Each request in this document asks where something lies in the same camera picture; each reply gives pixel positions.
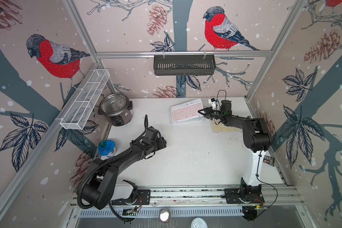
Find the pink keyboard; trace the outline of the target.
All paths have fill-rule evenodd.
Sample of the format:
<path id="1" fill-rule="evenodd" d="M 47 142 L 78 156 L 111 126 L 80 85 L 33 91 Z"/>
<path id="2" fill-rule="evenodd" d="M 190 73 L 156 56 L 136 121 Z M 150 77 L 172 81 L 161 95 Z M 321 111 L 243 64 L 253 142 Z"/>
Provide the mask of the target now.
<path id="1" fill-rule="evenodd" d="M 200 98 L 172 106 L 169 112 L 170 122 L 181 122 L 201 117 L 202 115 L 198 113 L 198 110 L 201 109 L 203 109 L 203 104 Z"/>

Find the yellow keyboard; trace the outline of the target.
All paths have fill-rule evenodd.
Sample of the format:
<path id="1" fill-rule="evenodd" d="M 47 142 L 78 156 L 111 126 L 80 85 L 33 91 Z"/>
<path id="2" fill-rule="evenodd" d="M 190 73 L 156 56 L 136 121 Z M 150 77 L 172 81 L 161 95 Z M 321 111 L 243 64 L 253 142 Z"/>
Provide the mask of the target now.
<path id="1" fill-rule="evenodd" d="M 211 121 L 211 130 L 213 133 L 229 133 L 229 132 L 241 132 L 242 130 L 236 127 L 229 127 L 223 124 L 218 124 L 215 120 Z"/>

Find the green keyboard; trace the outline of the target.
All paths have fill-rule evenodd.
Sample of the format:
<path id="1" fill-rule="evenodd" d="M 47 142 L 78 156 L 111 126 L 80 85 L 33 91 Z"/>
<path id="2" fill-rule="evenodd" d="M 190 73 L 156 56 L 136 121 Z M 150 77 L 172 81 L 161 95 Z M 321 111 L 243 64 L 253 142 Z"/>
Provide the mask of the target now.
<path id="1" fill-rule="evenodd" d="M 185 121 L 177 121 L 177 122 L 170 122 L 171 125 L 183 125 L 183 124 L 200 124 L 204 121 L 204 117 L 198 117 L 190 120 Z"/>

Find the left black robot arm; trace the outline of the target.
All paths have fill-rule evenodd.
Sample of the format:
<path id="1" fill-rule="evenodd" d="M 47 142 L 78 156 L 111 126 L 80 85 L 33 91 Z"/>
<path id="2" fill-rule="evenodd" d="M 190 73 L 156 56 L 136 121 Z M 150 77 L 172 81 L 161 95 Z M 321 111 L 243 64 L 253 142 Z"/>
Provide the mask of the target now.
<path id="1" fill-rule="evenodd" d="M 133 163 L 153 157 L 166 144 L 159 130 L 148 127 L 127 150 L 112 158 L 93 160 L 77 189 L 78 206 L 103 209 L 114 195 L 118 175 Z"/>

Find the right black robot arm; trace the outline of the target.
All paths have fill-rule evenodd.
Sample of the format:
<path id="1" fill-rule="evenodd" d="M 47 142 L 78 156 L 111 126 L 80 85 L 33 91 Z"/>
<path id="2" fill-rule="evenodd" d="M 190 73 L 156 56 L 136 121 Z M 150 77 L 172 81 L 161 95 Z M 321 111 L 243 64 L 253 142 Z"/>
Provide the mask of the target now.
<path id="1" fill-rule="evenodd" d="M 219 110 L 207 107 L 199 110 L 198 113 L 207 119 L 219 120 L 219 123 L 226 127 L 242 130 L 243 143 L 250 154 L 241 184 L 248 187 L 259 186 L 262 183 L 260 173 L 263 158 L 273 142 L 268 125 L 263 118 L 233 115 L 231 108 L 231 101 L 223 100 Z"/>

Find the blue lidded container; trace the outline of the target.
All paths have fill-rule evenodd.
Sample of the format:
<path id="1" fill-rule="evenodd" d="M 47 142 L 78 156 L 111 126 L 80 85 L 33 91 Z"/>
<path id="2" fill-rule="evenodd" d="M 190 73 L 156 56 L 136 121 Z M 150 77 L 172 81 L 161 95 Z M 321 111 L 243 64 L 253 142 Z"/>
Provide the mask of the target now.
<path id="1" fill-rule="evenodd" d="M 110 140 L 103 140 L 98 145 L 98 152 L 101 156 L 113 157 L 116 154 L 116 144 Z"/>

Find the steel rice cooker pot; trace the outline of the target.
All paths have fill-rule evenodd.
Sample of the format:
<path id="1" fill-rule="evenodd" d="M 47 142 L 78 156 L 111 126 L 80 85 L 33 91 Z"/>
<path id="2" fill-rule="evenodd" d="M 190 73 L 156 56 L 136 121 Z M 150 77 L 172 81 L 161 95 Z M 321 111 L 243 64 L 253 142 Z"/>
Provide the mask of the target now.
<path id="1" fill-rule="evenodd" d="M 112 94 L 101 101 L 98 112 L 112 126 L 123 126 L 133 117 L 133 102 L 126 95 Z"/>

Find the purple candy bar wrapper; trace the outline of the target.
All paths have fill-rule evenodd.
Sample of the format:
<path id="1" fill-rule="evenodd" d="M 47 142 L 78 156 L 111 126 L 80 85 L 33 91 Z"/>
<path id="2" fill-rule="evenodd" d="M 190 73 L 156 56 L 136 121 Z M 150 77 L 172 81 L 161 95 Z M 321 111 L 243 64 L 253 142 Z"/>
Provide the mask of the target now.
<path id="1" fill-rule="evenodd" d="M 268 164 L 268 165 L 275 166 L 275 158 L 274 157 L 265 155 L 263 162 Z"/>

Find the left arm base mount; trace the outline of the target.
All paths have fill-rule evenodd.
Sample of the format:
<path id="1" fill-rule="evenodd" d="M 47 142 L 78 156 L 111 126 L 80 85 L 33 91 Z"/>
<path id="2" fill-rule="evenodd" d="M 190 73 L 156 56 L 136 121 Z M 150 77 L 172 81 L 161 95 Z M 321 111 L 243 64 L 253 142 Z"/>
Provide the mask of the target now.
<path id="1" fill-rule="evenodd" d="M 151 198 L 151 190 L 138 190 L 135 201 L 133 203 L 130 202 L 129 199 L 116 199 L 111 201 L 114 206 L 133 206 L 133 205 L 149 205 Z"/>

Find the black hanging wall basket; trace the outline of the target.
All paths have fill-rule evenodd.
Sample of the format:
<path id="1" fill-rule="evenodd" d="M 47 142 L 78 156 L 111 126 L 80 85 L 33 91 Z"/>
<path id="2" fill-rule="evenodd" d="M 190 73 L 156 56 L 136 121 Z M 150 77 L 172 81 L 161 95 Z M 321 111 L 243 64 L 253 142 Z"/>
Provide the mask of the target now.
<path id="1" fill-rule="evenodd" d="M 213 55 L 165 55 L 154 57 L 156 76 L 213 75 L 216 62 Z"/>

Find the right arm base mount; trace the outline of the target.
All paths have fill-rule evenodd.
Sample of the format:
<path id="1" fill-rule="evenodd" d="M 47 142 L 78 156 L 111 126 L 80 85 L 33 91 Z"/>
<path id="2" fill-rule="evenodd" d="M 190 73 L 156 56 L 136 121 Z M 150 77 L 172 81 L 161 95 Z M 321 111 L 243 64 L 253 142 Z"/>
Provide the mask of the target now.
<path id="1" fill-rule="evenodd" d="M 263 204 L 265 199 L 262 192 L 248 193 L 241 191 L 240 188 L 224 189 L 224 194 L 221 196 L 226 200 L 227 204 Z"/>

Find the aluminium rail track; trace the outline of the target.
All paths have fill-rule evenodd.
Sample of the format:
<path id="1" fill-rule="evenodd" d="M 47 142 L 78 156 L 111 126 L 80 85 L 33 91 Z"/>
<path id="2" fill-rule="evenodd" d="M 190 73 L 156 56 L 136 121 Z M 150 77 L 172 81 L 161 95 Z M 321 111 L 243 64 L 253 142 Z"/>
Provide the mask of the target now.
<path id="1" fill-rule="evenodd" d="M 303 205 L 304 202 L 296 187 L 285 184 L 275 184 L 273 187 L 262 185 L 263 204 L 227 204 L 221 196 L 224 189 L 239 188 L 238 185 L 210 186 L 140 186 L 139 190 L 151 190 L 149 205 L 144 207 L 202 207 L 202 206 L 254 206 L 264 208 L 285 205 Z"/>

